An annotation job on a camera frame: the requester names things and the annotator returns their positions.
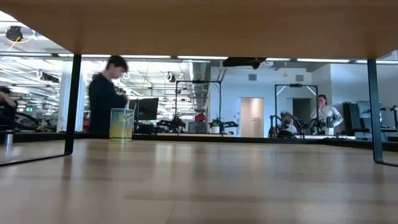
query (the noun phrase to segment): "computer monitor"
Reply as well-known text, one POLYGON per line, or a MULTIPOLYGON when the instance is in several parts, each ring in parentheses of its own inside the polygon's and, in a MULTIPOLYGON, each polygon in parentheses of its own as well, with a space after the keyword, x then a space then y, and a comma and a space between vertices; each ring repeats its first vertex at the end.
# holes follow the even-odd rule
POLYGON ((189 122, 188 133, 206 133, 206 122, 189 122))
POLYGON ((129 109, 134 111, 134 120, 155 120, 159 98, 130 100, 129 109))

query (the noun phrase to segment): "white shirt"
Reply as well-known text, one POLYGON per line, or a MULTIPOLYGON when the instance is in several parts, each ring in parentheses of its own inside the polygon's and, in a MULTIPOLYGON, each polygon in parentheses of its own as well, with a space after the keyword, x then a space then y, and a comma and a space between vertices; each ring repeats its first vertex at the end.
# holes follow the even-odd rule
MULTIPOLYGON (((334 116, 335 120, 331 124, 333 127, 336 127, 337 125, 339 125, 343 122, 343 117, 338 112, 338 110, 333 106, 324 106, 324 107, 320 108, 318 110, 318 115, 319 115, 319 120, 323 120, 324 122, 326 122, 327 117, 334 116)), ((312 119, 317 118, 316 110, 312 111, 311 118, 312 119)))
POLYGON ((293 124, 289 124, 289 127, 282 126, 282 130, 286 130, 292 134, 297 134, 297 128, 293 124))
POLYGON ((281 130, 286 130, 292 134, 297 134, 297 128, 293 124, 282 125, 279 120, 277 121, 277 124, 281 130))

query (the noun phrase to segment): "can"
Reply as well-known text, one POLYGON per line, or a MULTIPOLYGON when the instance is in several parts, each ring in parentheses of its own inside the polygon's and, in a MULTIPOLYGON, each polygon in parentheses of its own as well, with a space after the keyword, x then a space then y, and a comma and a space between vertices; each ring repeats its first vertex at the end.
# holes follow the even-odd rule
POLYGON ((134 130, 134 110, 113 108, 111 110, 111 126, 109 140, 131 141, 134 130))

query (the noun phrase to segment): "cylindrical container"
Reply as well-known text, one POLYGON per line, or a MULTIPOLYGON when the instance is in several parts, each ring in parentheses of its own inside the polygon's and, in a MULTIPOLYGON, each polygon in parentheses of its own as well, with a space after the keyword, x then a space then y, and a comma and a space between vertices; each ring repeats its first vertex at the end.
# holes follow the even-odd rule
POLYGON ((12 148, 12 142, 14 140, 14 132, 13 131, 7 131, 6 132, 6 139, 5 139, 5 143, 6 143, 6 150, 8 151, 8 149, 12 148))
POLYGON ((220 127, 219 126, 211 127, 211 133, 212 134, 219 134, 220 133, 220 127))
POLYGON ((325 129, 325 135, 334 135, 335 134, 335 129, 334 128, 326 128, 325 129))
POLYGON ((134 129, 134 110, 113 108, 111 110, 111 126, 109 140, 131 141, 134 129))

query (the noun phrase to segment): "woman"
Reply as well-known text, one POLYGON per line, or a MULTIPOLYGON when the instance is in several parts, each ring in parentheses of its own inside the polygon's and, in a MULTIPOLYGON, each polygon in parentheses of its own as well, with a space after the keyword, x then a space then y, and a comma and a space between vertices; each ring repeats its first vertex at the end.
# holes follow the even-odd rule
MULTIPOLYGON (((322 120, 325 123, 327 117, 330 117, 330 119, 333 118, 334 121, 331 124, 331 128, 335 128, 336 126, 338 126, 343 122, 343 117, 338 112, 338 110, 333 106, 328 106, 328 99, 326 98, 325 95, 318 96, 318 115, 319 115, 319 120, 322 120)), ((314 110, 311 113, 311 118, 312 119, 317 118, 316 110, 314 110)))

